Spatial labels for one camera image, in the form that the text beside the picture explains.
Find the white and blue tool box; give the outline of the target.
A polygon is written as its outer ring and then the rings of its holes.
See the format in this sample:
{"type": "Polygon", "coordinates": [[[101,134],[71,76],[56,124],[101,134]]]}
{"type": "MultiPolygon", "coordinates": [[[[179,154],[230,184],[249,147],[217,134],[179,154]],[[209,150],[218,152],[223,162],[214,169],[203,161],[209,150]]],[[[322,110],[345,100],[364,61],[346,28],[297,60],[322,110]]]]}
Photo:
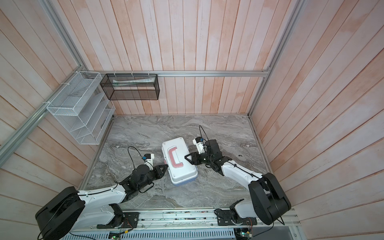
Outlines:
{"type": "Polygon", "coordinates": [[[196,179],[197,167],[185,159],[190,152],[184,138],[163,142],[162,152],[173,185],[180,186],[196,179]]]}

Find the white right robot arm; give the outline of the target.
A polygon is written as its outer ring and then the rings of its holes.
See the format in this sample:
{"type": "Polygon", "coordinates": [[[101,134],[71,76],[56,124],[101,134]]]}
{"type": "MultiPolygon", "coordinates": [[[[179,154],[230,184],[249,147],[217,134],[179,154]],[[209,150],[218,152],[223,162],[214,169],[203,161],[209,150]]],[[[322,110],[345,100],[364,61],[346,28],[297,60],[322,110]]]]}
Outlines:
{"type": "Polygon", "coordinates": [[[187,161],[195,166],[208,166],[214,172],[236,181],[250,193],[250,201],[236,201],[228,211],[218,211],[218,218],[231,221],[235,225],[258,218],[269,226],[274,221],[281,220],[291,210],[291,202],[275,175],[256,173],[239,165],[223,155],[216,140],[198,137],[193,140],[193,144],[197,151],[186,155],[187,161]]]}

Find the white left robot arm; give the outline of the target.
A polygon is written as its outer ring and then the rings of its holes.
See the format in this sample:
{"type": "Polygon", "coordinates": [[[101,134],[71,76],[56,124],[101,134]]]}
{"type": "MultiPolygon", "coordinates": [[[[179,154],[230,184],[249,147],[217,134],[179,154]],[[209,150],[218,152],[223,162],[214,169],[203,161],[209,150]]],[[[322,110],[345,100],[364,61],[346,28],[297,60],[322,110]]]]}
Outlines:
{"type": "Polygon", "coordinates": [[[161,179],[168,165],[150,168],[140,165],[114,186],[91,191],[67,187],[35,215],[39,240],[59,240],[69,232],[85,227],[118,228],[124,223],[120,204],[145,193],[161,179]]]}

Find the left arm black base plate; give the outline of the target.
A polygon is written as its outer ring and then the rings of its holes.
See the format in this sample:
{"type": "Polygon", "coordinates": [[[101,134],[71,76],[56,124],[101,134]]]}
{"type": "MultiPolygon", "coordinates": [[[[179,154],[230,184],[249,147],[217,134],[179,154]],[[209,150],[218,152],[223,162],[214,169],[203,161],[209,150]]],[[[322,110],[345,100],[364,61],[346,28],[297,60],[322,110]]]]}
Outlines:
{"type": "Polygon", "coordinates": [[[97,225],[97,229],[112,228],[136,228],[139,220],[139,212],[127,212],[116,214],[106,225],[97,225]]]}

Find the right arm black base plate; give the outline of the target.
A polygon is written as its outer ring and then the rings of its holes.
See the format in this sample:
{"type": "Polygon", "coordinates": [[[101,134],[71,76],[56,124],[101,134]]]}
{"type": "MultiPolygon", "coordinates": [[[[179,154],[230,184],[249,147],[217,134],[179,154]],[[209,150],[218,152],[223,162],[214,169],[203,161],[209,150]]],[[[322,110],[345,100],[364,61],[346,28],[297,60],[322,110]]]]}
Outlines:
{"type": "Polygon", "coordinates": [[[219,226],[253,226],[257,225],[256,218],[241,218],[233,210],[215,209],[214,214],[217,216],[219,226]]]}

